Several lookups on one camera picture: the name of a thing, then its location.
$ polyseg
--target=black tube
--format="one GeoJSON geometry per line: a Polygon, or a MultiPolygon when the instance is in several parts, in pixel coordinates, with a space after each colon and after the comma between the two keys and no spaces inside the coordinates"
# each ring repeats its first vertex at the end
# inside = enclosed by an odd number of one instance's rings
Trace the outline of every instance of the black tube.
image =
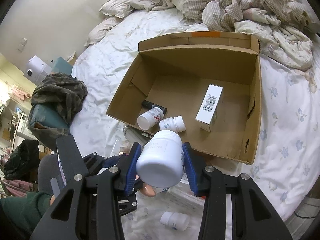
{"type": "Polygon", "coordinates": [[[165,115],[165,113],[167,112],[167,109],[166,109],[165,107],[159,106],[159,105],[157,105],[157,104],[151,103],[151,102],[146,101],[146,100],[144,100],[144,101],[142,102],[142,106],[145,107],[145,108],[147,108],[147,109],[149,109],[149,110],[152,109],[152,108],[154,108],[154,107],[158,107],[158,108],[160,108],[160,109],[162,110],[163,115],[165,115]]]}

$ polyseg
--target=light switch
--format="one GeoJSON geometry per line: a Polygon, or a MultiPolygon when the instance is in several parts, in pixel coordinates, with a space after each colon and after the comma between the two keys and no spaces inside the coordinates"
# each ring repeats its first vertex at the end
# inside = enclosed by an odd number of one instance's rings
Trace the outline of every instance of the light switch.
{"type": "Polygon", "coordinates": [[[22,38],[20,41],[20,44],[18,46],[18,51],[22,52],[24,49],[24,46],[27,44],[28,40],[26,38],[22,38]]]}

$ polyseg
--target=metal screw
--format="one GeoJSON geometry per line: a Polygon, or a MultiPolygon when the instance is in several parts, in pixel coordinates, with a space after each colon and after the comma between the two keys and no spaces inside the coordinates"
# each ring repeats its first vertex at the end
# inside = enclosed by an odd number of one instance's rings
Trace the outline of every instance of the metal screw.
{"type": "Polygon", "coordinates": [[[247,180],[247,179],[250,179],[250,176],[246,173],[242,173],[241,178],[247,180]]]}
{"type": "Polygon", "coordinates": [[[109,168],[109,171],[112,172],[112,173],[115,173],[119,170],[119,168],[117,166],[112,166],[109,168]]]}
{"type": "Polygon", "coordinates": [[[206,166],[206,167],[204,168],[204,170],[207,171],[207,172],[213,172],[213,171],[214,171],[214,167],[212,167],[212,166],[206,166]]]}
{"type": "Polygon", "coordinates": [[[74,180],[79,181],[79,180],[83,179],[83,176],[81,174],[77,174],[73,178],[74,178],[74,180]]]}

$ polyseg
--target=barcode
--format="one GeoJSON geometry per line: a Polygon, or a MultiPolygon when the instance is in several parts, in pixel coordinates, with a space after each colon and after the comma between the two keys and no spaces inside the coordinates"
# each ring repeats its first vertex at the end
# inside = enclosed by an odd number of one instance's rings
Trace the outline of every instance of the barcode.
{"type": "Polygon", "coordinates": [[[203,110],[212,112],[212,109],[214,107],[214,104],[216,102],[217,98],[214,96],[211,96],[210,94],[207,96],[207,99],[205,100],[203,110]]]}

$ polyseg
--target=blue gripper pad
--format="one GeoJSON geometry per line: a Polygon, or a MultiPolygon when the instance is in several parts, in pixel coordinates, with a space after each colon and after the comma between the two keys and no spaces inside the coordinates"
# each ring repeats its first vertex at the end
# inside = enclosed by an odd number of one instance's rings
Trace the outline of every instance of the blue gripper pad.
{"type": "Polygon", "coordinates": [[[197,185],[197,176],[195,169],[193,168],[191,158],[189,156],[188,148],[186,147],[185,143],[182,144],[182,150],[184,154],[184,168],[187,173],[189,187],[190,190],[193,192],[194,195],[198,194],[198,185],[197,185]]]}
{"type": "Polygon", "coordinates": [[[141,154],[141,145],[138,143],[138,146],[133,154],[133,158],[126,175],[126,185],[124,189],[124,193],[126,196],[129,196],[132,193],[134,182],[137,176],[136,164],[137,164],[138,158],[140,157],[140,154],[141,154]]]}

